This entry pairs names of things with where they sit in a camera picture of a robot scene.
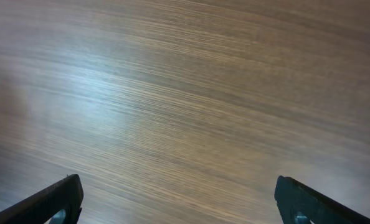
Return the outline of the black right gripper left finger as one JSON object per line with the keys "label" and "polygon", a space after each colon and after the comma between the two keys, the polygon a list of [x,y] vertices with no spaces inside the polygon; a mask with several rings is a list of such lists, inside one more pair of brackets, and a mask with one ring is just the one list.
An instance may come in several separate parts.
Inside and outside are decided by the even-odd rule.
{"label": "black right gripper left finger", "polygon": [[31,195],[0,212],[0,224],[77,224],[83,188],[77,174]]}

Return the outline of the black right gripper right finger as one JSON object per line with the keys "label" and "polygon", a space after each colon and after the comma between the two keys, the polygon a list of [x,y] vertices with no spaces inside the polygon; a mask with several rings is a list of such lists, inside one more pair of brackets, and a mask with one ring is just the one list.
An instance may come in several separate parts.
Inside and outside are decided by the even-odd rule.
{"label": "black right gripper right finger", "polygon": [[370,224],[370,218],[291,177],[278,177],[274,198],[284,224]]}

